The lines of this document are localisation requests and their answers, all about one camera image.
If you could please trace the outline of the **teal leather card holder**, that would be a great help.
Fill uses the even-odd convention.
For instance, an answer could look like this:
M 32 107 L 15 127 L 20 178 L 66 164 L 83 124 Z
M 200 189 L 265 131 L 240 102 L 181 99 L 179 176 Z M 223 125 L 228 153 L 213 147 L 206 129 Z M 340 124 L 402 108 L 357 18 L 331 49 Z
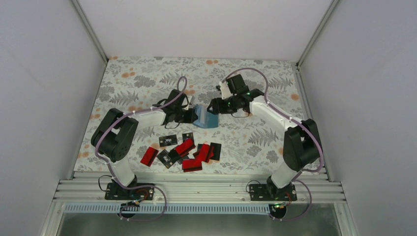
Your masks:
M 193 108 L 195 114 L 197 115 L 197 119 L 192 123 L 193 125 L 203 128 L 203 129 L 211 129 L 217 128 L 219 125 L 219 117 L 218 115 L 214 115 L 207 111 L 206 106 L 195 105 Z

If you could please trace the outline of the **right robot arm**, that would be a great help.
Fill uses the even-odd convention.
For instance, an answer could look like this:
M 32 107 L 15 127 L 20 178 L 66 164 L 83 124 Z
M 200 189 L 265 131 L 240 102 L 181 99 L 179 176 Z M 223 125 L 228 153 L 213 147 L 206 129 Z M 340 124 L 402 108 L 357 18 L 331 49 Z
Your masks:
M 240 74 L 224 79 L 216 89 L 221 96 L 211 100 L 207 108 L 209 113 L 234 114 L 242 109 L 284 134 L 284 162 L 267 178 L 266 193 L 270 199 L 279 200 L 284 196 L 285 187 L 307 171 L 306 165 L 319 160 L 314 171 L 323 167 L 323 150 L 314 120 L 300 120 L 278 108 L 268 100 L 265 91 L 249 89 Z

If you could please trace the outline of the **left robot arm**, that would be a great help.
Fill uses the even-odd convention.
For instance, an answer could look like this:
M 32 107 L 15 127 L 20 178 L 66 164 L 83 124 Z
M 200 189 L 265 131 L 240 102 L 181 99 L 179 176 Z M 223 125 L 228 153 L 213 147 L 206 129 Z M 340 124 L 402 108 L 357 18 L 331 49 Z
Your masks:
M 97 129 L 91 144 L 96 157 L 103 160 L 109 168 L 113 182 L 118 185 L 117 192 L 124 199 L 136 195 L 136 176 L 133 173 L 127 154 L 138 129 L 166 125 L 170 122 L 193 123 L 198 119 L 196 111 L 190 107 L 190 98 L 174 89 L 168 98 L 162 99 L 148 109 L 123 113 L 110 109 Z

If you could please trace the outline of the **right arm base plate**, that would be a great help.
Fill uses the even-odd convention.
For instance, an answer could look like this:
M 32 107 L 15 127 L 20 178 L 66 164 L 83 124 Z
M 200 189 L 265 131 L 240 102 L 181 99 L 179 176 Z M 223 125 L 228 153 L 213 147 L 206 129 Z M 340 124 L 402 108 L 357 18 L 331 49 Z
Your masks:
M 284 188 L 277 189 L 267 184 L 249 184 L 248 192 L 251 201 L 267 202 L 267 201 L 296 201 L 298 199 L 295 186 L 288 184 Z

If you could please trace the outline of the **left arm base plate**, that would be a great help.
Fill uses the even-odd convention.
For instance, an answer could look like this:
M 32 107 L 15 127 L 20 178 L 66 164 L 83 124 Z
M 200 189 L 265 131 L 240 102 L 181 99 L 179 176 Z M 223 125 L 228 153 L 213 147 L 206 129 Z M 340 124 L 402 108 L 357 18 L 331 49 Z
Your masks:
M 153 200 L 154 187 L 153 183 L 134 183 L 132 186 L 141 186 L 145 187 L 128 190 L 122 188 L 115 182 L 108 183 L 106 187 L 106 192 L 104 199 L 105 200 Z

